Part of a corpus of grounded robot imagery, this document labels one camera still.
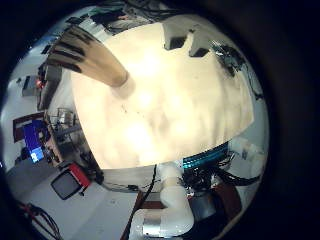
screen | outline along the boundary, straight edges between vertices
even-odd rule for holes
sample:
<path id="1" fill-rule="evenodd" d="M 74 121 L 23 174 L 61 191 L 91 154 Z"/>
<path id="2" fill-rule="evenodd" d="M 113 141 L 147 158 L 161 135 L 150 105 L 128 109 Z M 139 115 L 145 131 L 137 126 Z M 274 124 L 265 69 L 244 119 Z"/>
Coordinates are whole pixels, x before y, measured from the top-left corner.
<path id="1" fill-rule="evenodd" d="M 33 150 L 30 151 L 30 156 L 32 158 L 32 161 L 38 162 L 39 160 L 41 160 L 42 158 L 44 158 L 43 152 L 41 147 L 35 148 Z"/>

black cable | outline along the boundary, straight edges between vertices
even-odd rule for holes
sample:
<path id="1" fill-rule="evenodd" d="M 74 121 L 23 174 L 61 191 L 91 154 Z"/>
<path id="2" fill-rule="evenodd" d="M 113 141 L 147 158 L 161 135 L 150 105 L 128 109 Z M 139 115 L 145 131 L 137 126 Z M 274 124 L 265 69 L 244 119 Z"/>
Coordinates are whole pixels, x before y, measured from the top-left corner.
<path id="1" fill-rule="evenodd" d="M 151 185 L 151 183 L 149 183 L 148 185 L 145 185 L 145 186 L 143 186 L 143 187 L 140 187 L 140 188 L 146 188 L 146 187 L 149 187 Z"/>
<path id="2" fill-rule="evenodd" d="M 141 201 L 139 202 L 137 208 L 135 209 L 135 211 L 137 211 L 138 209 L 140 209 L 142 207 L 142 205 L 144 204 L 144 202 L 146 201 L 146 199 L 148 198 L 149 194 L 151 193 L 153 186 L 154 186 L 154 180 L 156 178 L 156 173 L 157 173 L 157 164 L 154 165 L 153 168 L 153 175 L 152 175 L 152 181 L 150 183 L 150 186 L 148 188 L 148 191 L 146 192 L 146 194 L 143 196 L 143 198 L 141 199 Z"/>
<path id="3" fill-rule="evenodd" d="M 119 187 L 124 187 L 124 188 L 128 188 L 128 185 L 122 185 L 122 184 L 117 184 L 117 183 L 111 183 L 111 182 L 105 182 L 106 184 L 110 184 L 110 185 L 114 185 L 114 186 L 119 186 Z"/>
<path id="4" fill-rule="evenodd" d="M 204 195 L 206 195 L 207 192 L 195 192 L 194 195 L 192 197 L 203 197 Z"/>
<path id="5" fill-rule="evenodd" d="M 140 200 L 140 202 L 136 205 L 136 207 L 132 210 L 132 216 L 134 215 L 134 213 L 140 209 L 142 207 L 142 205 L 144 204 L 144 202 L 146 201 L 146 199 L 148 198 L 149 194 L 151 193 L 152 189 L 153 189 L 153 186 L 154 186 L 154 183 L 155 183 L 155 178 L 156 178 L 156 173 L 157 173 L 157 164 L 154 165 L 154 168 L 153 168 L 153 175 L 152 175 L 152 180 L 151 180 L 151 183 L 150 183 L 150 186 L 148 188 L 148 191 L 146 192 L 146 194 L 143 196 L 143 198 Z M 131 220 L 132 218 L 130 218 L 130 226 L 128 228 L 128 231 L 125 233 L 124 235 L 124 239 L 129 239 L 129 232 L 130 232 L 130 227 L 131 227 Z"/>
<path id="6" fill-rule="evenodd" d="M 165 18 L 168 18 L 168 17 L 172 17 L 172 16 L 175 16 L 177 15 L 178 13 L 151 13 L 151 12 L 145 12 L 145 11 L 142 11 L 143 14 L 145 14 L 148 18 L 154 20 L 154 21 L 162 21 L 164 20 Z"/>
<path id="7" fill-rule="evenodd" d="M 111 192 L 120 192 L 120 193 L 132 193 L 132 192 L 136 192 L 136 191 L 132 191 L 132 190 L 128 190 L 127 188 L 111 188 L 108 187 L 106 184 L 104 184 L 103 182 L 100 185 L 101 187 L 103 187 L 105 190 L 107 191 L 111 191 Z"/>
<path id="8" fill-rule="evenodd" d="M 42 228 L 46 233 L 48 233 L 55 240 L 61 240 L 62 237 L 60 235 L 60 230 L 56 222 L 52 219 L 52 217 L 42 208 L 37 207 L 31 203 L 24 204 L 19 200 L 16 200 L 20 208 L 27 214 L 28 217 L 31 218 L 40 228 Z M 52 234 L 39 220 L 35 217 L 40 215 L 47 223 L 47 225 L 52 229 L 54 234 Z"/>
<path id="9" fill-rule="evenodd" d="M 213 171 L 223 182 L 234 186 L 248 186 L 257 182 L 260 179 L 260 175 L 253 178 L 241 178 L 237 177 L 227 171 L 220 169 L 219 167 L 213 167 Z"/>
<path id="10" fill-rule="evenodd" d="M 234 156 L 235 156 L 236 153 L 229 150 L 229 154 L 230 154 L 230 155 L 229 155 L 227 161 L 225 161 L 225 159 L 219 161 L 219 162 L 218 162 L 218 166 L 222 167 L 222 166 L 226 166 L 226 165 L 228 165 L 228 164 L 231 163 L 231 161 L 233 160 L 233 158 L 234 158 Z"/>

wire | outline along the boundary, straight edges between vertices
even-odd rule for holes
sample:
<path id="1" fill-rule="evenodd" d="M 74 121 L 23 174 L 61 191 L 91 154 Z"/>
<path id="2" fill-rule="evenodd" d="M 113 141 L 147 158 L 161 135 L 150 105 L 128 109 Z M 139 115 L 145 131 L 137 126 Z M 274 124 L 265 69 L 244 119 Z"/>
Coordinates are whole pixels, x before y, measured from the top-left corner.
<path id="1" fill-rule="evenodd" d="M 111 191 L 111 192 L 121 192 L 121 193 L 133 193 L 133 192 L 136 192 L 136 191 L 129 190 L 127 188 L 111 188 L 111 187 L 108 187 L 104 183 L 101 183 L 100 186 L 103 187 L 105 190 Z"/>
<path id="2" fill-rule="evenodd" d="M 197 197 L 203 197 L 207 194 L 207 192 L 195 192 L 192 197 L 197 198 Z"/>
<path id="3" fill-rule="evenodd" d="M 152 175 L 152 181 L 150 183 L 150 186 L 148 188 L 148 191 L 146 192 L 146 194 L 143 196 L 143 198 L 141 199 L 141 201 L 139 202 L 137 208 L 135 211 L 137 211 L 138 209 L 140 209 L 142 207 L 142 205 L 144 204 L 144 202 L 146 201 L 146 199 L 148 198 L 149 194 L 151 193 L 152 189 L 153 189 L 153 186 L 154 186 L 154 183 L 155 183 L 155 178 L 156 178 L 156 173 L 157 173 L 157 164 L 154 165 L 154 168 L 153 168 L 153 175 Z"/>
<path id="4" fill-rule="evenodd" d="M 252 183 L 257 182 L 260 179 L 260 175 L 253 178 L 241 178 L 237 177 L 229 172 L 226 172 L 219 167 L 214 167 L 214 173 L 217 174 L 219 178 L 221 178 L 222 181 L 224 181 L 227 184 L 234 185 L 234 186 L 248 186 Z"/>
<path id="5" fill-rule="evenodd" d="M 227 160 L 223 159 L 222 161 L 218 162 L 218 166 L 219 167 L 223 167 L 223 166 L 226 166 L 226 165 L 230 164 L 231 161 L 234 159 L 236 153 L 232 152 L 232 151 L 229 151 L 229 153 L 231 153 L 231 154 L 229 155 Z"/>
<path id="6" fill-rule="evenodd" d="M 168 18 L 170 16 L 174 16 L 177 14 L 182 14 L 185 12 L 182 12 L 181 10 L 174 10 L 174 9 L 166 9 L 166 10 L 160 10 L 160 9 L 151 9 L 149 4 L 150 1 L 145 1 L 140 4 L 140 6 L 135 5 L 129 1 L 126 1 L 127 5 L 129 7 L 135 8 L 143 13 L 149 20 L 152 21 L 161 21 L 165 18 Z"/>
<path id="7" fill-rule="evenodd" d="M 106 183 L 106 184 L 110 184 L 110 185 L 114 185 L 114 186 L 119 186 L 119 187 L 128 188 L 128 185 L 122 185 L 122 184 L 111 183 L 111 182 L 104 182 L 104 183 Z"/>
<path id="8" fill-rule="evenodd" d="M 143 205 L 143 203 L 146 201 L 146 199 L 148 198 L 149 194 L 151 193 L 152 189 L 153 189 L 153 186 L 154 186 L 154 183 L 155 183 L 155 178 L 156 178 L 156 174 L 157 174 L 157 164 L 154 165 L 154 168 L 153 168 L 153 175 L 152 175 L 152 180 L 151 180 L 151 183 L 150 183 L 150 186 L 148 188 L 148 191 L 146 192 L 146 194 L 143 196 L 143 198 L 140 200 L 140 202 L 136 205 L 136 207 L 133 209 L 132 213 L 134 214 L 138 209 L 140 209 Z M 129 230 L 130 230 L 130 227 L 131 227 L 131 220 L 132 220 L 132 217 L 130 218 L 130 226 L 128 228 L 128 231 L 125 233 L 124 235 L 124 239 L 129 239 Z"/>
<path id="9" fill-rule="evenodd" d="M 56 222 L 52 219 L 52 217 L 42 208 L 34 206 L 33 204 L 24 204 L 20 201 L 17 201 L 20 209 L 22 209 L 27 216 L 33 220 L 40 228 L 42 228 L 46 233 L 48 233 L 55 240 L 62 240 L 60 235 L 60 230 Z M 53 234 L 36 218 L 36 216 L 41 216 L 47 225 L 53 231 Z"/>
<path id="10" fill-rule="evenodd" d="M 154 183 L 156 183 L 156 182 L 160 182 L 161 180 L 160 179 L 158 179 L 158 180 L 155 180 L 154 181 Z M 140 187 L 140 188 L 146 188 L 146 187 L 149 187 L 151 185 L 151 183 L 149 183 L 148 185 L 146 185 L 146 186 L 143 186 L 143 187 Z"/>

white wall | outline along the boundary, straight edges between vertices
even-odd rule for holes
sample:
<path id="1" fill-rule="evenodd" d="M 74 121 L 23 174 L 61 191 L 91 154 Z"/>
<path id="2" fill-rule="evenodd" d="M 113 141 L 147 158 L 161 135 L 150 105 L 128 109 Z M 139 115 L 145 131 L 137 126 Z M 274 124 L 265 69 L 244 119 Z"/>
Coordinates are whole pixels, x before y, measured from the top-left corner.
<path id="1" fill-rule="evenodd" d="M 251 143 L 259 146 L 262 150 L 267 152 L 269 148 L 269 120 L 267 105 L 263 99 L 259 99 L 258 101 L 255 100 L 247 78 L 247 71 L 244 67 L 242 69 L 253 104 L 254 122 L 239 136 L 248 139 Z M 252 76 L 253 89 L 255 89 L 257 93 L 261 93 L 261 86 L 256 76 L 252 72 L 250 72 L 250 75 Z"/>
<path id="2" fill-rule="evenodd" d="M 7 171 L 14 166 L 14 161 L 20 155 L 21 148 L 25 146 L 23 140 L 14 143 L 12 120 L 38 112 L 36 97 L 22 97 L 21 91 L 22 86 L 15 81 L 9 82 L 0 116 L 2 159 Z"/>
<path id="3" fill-rule="evenodd" d="M 20 200 L 46 210 L 58 224 L 65 240 L 119 240 L 137 194 L 109 192 L 92 183 L 84 197 L 75 194 L 61 200 L 50 186 L 58 174 L 51 175 Z"/>

